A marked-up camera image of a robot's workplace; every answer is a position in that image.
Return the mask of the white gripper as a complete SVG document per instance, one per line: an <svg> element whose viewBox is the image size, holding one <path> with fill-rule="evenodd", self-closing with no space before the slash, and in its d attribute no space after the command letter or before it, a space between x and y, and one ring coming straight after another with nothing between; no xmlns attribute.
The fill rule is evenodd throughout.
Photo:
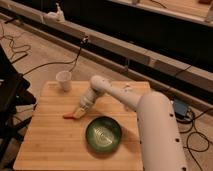
<svg viewBox="0 0 213 171"><path fill-rule="evenodd" d="M73 114L74 119L79 119L86 114L86 110L89 110L99 98L99 92L89 87L83 96L80 98L79 108L77 108Z"/></svg>

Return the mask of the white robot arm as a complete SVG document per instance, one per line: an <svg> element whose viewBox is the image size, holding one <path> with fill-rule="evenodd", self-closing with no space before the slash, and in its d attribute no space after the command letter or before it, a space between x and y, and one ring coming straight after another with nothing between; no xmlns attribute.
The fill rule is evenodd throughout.
<svg viewBox="0 0 213 171"><path fill-rule="evenodd" d="M157 91L140 95L95 75L80 98L74 117L84 116L104 93L137 113L144 171L188 171L175 112L167 96Z"/></svg>

